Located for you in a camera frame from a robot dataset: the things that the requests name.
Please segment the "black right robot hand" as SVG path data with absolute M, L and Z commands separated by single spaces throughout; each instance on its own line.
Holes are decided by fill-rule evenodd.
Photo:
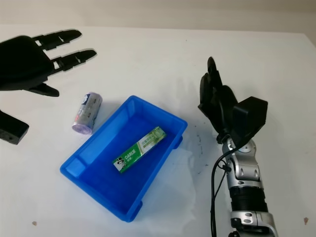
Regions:
M 222 143 L 233 127 L 233 107 L 237 99 L 229 86 L 223 85 L 213 57 L 207 60 L 207 73 L 200 80 L 198 108 L 210 120 Z

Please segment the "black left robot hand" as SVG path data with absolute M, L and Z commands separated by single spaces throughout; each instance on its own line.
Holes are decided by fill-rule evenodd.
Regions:
M 22 35 L 1 42 L 1 91 L 25 90 L 58 97 L 59 91 L 45 84 L 48 77 L 83 64 L 97 53 L 93 49 L 87 49 L 50 59 L 44 51 L 68 44 L 81 35 L 80 31 L 70 29 L 36 37 Z

